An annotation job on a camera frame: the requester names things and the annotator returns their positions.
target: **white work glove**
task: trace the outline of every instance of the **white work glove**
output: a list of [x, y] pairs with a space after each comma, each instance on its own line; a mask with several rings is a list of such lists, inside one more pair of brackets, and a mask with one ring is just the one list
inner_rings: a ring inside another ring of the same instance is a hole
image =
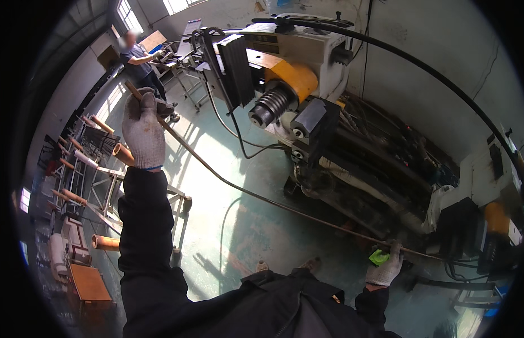
[[139, 88], [142, 101], [132, 94], [125, 103], [121, 129], [134, 157], [136, 168], [151, 170], [161, 167], [165, 158], [163, 127], [157, 121], [157, 103], [150, 87]]
[[151, 54], [151, 56], [153, 57], [154, 60], [156, 60], [157, 58], [163, 57], [164, 54], [166, 54], [166, 51], [164, 49], [161, 49]]
[[400, 250], [401, 241], [394, 241], [390, 249], [390, 258], [379, 267], [369, 267], [365, 275], [365, 282], [385, 287], [390, 286], [403, 265], [403, 255], [399, 253]]

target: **blue shirt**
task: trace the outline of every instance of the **blue shirt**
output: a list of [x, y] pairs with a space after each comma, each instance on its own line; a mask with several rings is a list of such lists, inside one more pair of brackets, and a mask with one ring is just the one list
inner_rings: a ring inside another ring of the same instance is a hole
[[132, 48], [127, 48], [119, 53], [119, 58], [125, 65], [125, 71], [127, 71], [127, 74], [129, 74], [132, 80], [136, 82], [146, 77], [147, 74], [151, 72], [152, 68], [147, 62], [139, 65], [130, 64], [128, 61], [133, 56], [136, 58], [145, 57], [144, 50], [137, 43], [135, 43]]

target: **shoe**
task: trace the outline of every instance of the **shoe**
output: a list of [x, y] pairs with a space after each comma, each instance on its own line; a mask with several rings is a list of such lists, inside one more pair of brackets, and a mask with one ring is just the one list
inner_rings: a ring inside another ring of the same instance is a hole
[[318, 270], [321, 264], [322, 261], [320, 260], [320, 257], [315, 257], [300, 265], [299, 268], [309, 269], [309, 271], [313, 274], [316, 270]]
[[257, 272], [269, 270], [270, 267], [263, 260], [259, 260], [257, 263]]

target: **concrete floor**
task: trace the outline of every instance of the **concrete floor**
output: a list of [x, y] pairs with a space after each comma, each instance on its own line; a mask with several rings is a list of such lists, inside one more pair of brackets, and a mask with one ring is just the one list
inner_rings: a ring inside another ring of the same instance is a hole
[[[89, 114], [98, 112], [108, 93], [123, 81], [121, 75], [110, 81], [86, 109]], [[181, 120], [172, 127], [220, 175], [259, 195], [342, 224], [343, 217], [339, 213], [318, 201], [292, 201], [285, 198], [283, 186], [291, 164], [283, 151], [266, 150], [253, 159], [245, 159], [238, 139], [220, 125], [209, 102], [196, 113], [190, 101], [184, 99], [179, 85], [171, 82], [166, 85], [166, 90], [168, 101], [179, 103], [176, 109], [181, 115]], [[204, 89], [200, 88], [194, 93], [194, 98], [203, 94]], [[115, 134], [120, 136], [127, 95], [128, 91], [106, 119], [106, 123], [116, 130]], [[221, 100], [216, 101], [219, 114], [233, 129], [230, 118], [225, 115], [225, 104]], [[274, 138], [248, 120], [250, 108], [251, 105], [235, 111], [244, 138], [259, 144], [274, 143]], [[167, 149], [164, 172], [168, 182], [193, 199], [186, 227], [182, 232], [184, 220], [178, 222], [174, 239], [177, 245], [183, 234], [181, 267], [185, 272], [191, 300], [209, 299], [238, 288], [240, 279], [251, 274], [260, 259], [265, 260], [275, 272], [287, 274], [293, 267], [319, 256], [323, 264], [316, 274], [317, 278], [345, 290], [346, 304], [354, 306], [356, 294], [364, 287], [368, 267], [367, 255], [360, 250], [354, 238], [337, 236], [332, 228], [233, 189], [192, 158], [171, 135], [165, 135]], [[246, 147], [248, 154], [257, 150], [250, 145]], [[123, 165], [112, 157], [108, 167], [122, 169]], [[90, 179], [92, 176], [93, 173], [88, 171], [86, 177]], [[98, 190], [101, 196], [104, 194], [103, 189]], [[93, 197], [90, 197], [90, 202], [95, 203]], [[84, 217], [97, 220], [90, 210], [84, 212]], [[84, 227], [89, 240], [95, 231], [88, 221], [84, 221]], [[104, 226], [98, 227], [96, 230], [99, 234], [115, 236]], [[117, 269], [119, 253], [92, 249], [91, 254], [93, 264], [103, 273], [110, 295], [117, 302], [117, 322], [107, 335], [120, 336], [126, 319], [119, 287], [122, 273]], [[431, 267], [427, 272], [415, 266], [409, 274], [415, 273], [448, 280], [441, 267]], [[386, 311], [387, 330], [406, 337], [430, 337], [434, 328], [447, 319], [457, 321], [462, 332], [468, 332], [470, 327], [477, 325], [475, 312], [463, 311], [463, 308], [457, 312], [451, 308], [450, 300], [456, 291], [419, 285], [407, 293], [407, 280], [407, 275], [401, 274], [391, 287]]]

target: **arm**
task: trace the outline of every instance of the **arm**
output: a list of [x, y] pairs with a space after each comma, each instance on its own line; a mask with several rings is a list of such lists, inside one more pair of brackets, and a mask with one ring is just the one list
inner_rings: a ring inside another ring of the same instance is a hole
[[356, 313], [369, 325], [378, 331], [384, 331], [386, 316], [384, 311], [388, 306], [390, 291], [387, 287], [372, 288], [366, 285], [363, 292], [356, 296], [354, 305]]
[[153, 60], [153, 55], [147, 55], [147, 56], [144, 56], [144, 57], [135, 57], [135, 56], [133, 56], [133, 57], [131, 57], [129, 59], [128, 62], [130, 64], [134, 64], [134, 65], [137, 66], [139, 64], [143, 64], [143, 63], [149, 62], [151, 60]]
[[174, 220], [166, 199], [166, 176], [160, 168], [141, 169], [160, 167], [165, 158], [164, 133], [151, 90], [141, 102], [132, 95], [127, 99], [123, 137], [134, 157], [123, 182], [125, 195], [117, 203], [123, 221], [118, 260], [124, 272], [121, 296], [127, 316], [123, 336], [152, 336], [191, 301], [183, 271], [170, 267]]
[[384, 331], [386, 322], [384, 311], [390, 297], [388, 286], [399, 274], [403, 265], [403, 256], [400, 251], [401, 242], [394, 241], [390, 249], [390, 258], [379, 267], [368, 268], [365, 276], [366, 286], [363, 292], [356, 296], [356, 312], [364, 321], [379, 331]]

